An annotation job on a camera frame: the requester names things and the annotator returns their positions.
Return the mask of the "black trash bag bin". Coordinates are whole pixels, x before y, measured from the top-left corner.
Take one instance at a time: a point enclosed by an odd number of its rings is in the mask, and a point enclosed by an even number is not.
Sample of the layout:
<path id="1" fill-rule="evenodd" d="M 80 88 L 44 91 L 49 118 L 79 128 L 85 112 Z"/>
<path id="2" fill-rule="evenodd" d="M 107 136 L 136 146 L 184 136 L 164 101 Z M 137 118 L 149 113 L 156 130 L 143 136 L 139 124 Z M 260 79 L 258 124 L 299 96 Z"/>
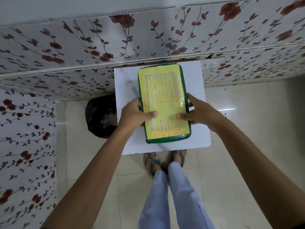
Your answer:
<path id="1" fill-rule="evenodd" d="M 108 139 L 117 128 L 115 95 L 106 95 L 88 101 L 85 108 L 88 130 L 98 138 Z"/>

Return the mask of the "white square table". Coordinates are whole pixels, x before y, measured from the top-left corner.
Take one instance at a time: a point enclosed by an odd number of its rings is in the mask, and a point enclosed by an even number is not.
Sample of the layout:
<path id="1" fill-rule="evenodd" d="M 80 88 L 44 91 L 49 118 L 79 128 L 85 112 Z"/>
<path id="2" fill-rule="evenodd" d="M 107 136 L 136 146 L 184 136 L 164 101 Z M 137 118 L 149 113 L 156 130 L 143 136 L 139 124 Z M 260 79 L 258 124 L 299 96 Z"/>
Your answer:
<path id="1" fill-rule="evenodd" d="M 179 62 L 182 67 L 186 92 L 205 101 L 204 83 L 200 61 Z M 145 66 L 130 66 L 114 69 L 117 120 L 120 120 L 122 108 L 139 97 L 138 71 Z M 122 155 L 148 152 L 197 149 L 211 146 L 210 130 L 204 124 L 191 126 L 192 134 L 188 139 L 176 142 L 148 144 L 144 127 L 138 127 L 126 143 Z"/>

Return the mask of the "yellow green package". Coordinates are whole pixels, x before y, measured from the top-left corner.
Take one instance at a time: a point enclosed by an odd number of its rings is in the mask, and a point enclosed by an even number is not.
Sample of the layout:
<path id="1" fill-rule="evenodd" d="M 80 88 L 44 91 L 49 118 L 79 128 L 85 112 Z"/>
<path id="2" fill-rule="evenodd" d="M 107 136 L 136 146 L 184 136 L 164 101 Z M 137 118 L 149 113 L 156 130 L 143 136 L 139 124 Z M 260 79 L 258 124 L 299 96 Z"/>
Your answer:
<path id="1" fill-rule="evenodd" d="M 177 63 L 147 66 L 138 71 L 139 98 L 144 113 L 157 116 L 144 122 L 148 144 L 181 141 L 191 136 L 191 123 L 176 118 L 189 113 L 189 103 L 181 65 Z"/>

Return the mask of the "person's right sandal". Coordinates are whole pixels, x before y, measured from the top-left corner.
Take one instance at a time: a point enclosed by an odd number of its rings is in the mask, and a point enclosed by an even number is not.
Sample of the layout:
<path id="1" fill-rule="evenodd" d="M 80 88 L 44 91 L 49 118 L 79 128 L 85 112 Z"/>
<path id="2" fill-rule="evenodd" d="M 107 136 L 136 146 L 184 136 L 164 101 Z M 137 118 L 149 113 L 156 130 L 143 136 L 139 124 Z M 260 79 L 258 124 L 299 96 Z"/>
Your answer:
<path id="1" fill-rule="evenodd" d="M 180 164 L 181 167 L 183 167 L 185 163 L 185 157 L 187 154 L 187 150 L 173 150 L 170 154 L 170 163 L 177 162 Z"/>

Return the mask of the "person's right forearm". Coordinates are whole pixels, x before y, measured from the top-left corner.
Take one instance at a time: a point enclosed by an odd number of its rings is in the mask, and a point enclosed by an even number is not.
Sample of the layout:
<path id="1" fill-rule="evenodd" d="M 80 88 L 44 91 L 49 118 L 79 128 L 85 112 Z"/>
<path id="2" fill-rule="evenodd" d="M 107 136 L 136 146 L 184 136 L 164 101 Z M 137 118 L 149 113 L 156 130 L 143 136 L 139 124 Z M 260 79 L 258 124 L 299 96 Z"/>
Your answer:
<path id="1" fill-rule="evenodd" d="M 212 126 L 273 229 L 305 229 L 305 193 L 225 116 Z"/>

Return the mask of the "person's right hand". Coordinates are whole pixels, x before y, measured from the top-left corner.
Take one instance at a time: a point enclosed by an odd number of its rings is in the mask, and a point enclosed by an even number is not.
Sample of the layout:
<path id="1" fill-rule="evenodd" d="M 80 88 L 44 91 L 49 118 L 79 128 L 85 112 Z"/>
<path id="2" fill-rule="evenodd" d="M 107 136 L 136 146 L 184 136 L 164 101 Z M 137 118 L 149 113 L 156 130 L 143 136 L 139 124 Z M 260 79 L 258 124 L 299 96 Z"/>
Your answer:
<path id="1" fill-rule="evenodd" d="M 194 120 L 189 121 L 192 125 L 204 124 L 211 131 L 217 132 L 222 127 L 227 127 L 230 121 L 219 111 L 214 109 L 210 104 L 197 99 L 187 93 L 189 107 L 194 107 L 189 113 L 193 114 Z"/>

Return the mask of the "person's light blue trousers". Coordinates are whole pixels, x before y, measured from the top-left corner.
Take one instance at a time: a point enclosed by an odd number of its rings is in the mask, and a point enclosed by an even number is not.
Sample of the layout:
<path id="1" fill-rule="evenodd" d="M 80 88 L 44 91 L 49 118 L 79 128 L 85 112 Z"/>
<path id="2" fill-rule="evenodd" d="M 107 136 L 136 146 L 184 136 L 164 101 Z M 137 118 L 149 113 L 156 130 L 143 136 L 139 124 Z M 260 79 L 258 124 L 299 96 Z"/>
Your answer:
<path id="1" fill-rule="evenodd" d="M 168 200 L 170 187 L 180 229 L 215 229 L 203 203 L 178 162 L 171 162 L 168 174 L 157 170 L 140 215 L 138 229 L 170 229 Z"/>

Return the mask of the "person's left sandal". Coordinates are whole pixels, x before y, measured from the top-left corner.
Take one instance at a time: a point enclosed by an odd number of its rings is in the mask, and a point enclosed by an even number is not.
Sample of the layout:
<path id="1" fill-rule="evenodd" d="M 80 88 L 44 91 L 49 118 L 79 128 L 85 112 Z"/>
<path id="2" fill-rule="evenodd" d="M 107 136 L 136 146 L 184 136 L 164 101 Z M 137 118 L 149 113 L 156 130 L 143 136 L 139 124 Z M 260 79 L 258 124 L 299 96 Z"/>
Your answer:
<path id="1" fill-rule="evenodd" d="M 145 153 L 144 155 L 144 164 L 152 177 L 155 176 L 155 173 L 158 170 L 164 171 L 164 168 L 162 166 L 162 163 L 160 162 L 157 154 L 155 152 L 153 153 Z"/>

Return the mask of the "person's left forearm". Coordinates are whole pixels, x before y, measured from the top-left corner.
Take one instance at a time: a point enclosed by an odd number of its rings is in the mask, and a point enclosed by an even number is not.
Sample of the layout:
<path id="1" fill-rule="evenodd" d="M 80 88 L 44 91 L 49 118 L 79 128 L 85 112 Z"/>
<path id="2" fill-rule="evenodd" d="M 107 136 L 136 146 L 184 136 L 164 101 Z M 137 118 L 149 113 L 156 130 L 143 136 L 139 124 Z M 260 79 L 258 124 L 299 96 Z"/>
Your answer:
<path id="1" fill-rule="evenodd" d="M 119 124 L 40 229 L 93 229 L 124 147 L 139 125 Z"/>

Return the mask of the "person's left hand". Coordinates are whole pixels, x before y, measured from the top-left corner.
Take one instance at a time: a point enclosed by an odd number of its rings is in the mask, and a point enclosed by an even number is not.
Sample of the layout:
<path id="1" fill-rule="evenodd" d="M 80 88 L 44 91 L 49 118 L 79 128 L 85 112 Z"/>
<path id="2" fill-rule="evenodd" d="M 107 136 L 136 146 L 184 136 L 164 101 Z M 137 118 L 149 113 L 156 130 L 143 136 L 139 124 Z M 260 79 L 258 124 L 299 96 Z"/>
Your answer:
<path id="1" fill-rule="evenodd" d="M 118 128 L 131 132 L 144 123 L 139 121 L 139 102 L 140 99 L 135 98 L 123 107 Z"/>

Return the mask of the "person's sandal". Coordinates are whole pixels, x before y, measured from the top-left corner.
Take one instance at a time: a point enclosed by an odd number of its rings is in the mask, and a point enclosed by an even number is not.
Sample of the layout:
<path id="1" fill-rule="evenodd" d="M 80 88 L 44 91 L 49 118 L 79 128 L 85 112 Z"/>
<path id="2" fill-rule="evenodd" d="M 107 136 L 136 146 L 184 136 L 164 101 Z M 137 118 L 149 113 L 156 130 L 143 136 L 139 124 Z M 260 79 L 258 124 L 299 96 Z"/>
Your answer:
<path id="1" fill-rule="evenodd" d="M 187 150 L 173 150 L 170 154 L 170 163 L 177 162 L 180 164 L 181 167 L 183 167 L 185 163 L 185 157 L 187 154 Z"/>
<path id="2" fill-rule="evenodd" d="M 162 166 L 162 163 L 160 162 L 157 154 L 155 152 L 153 153 L 145 153 L 144 155 L 144 164 L 152 177 L 155 176 L 155 173 L 158 170 L 164 171 L 164 168 Z"/>

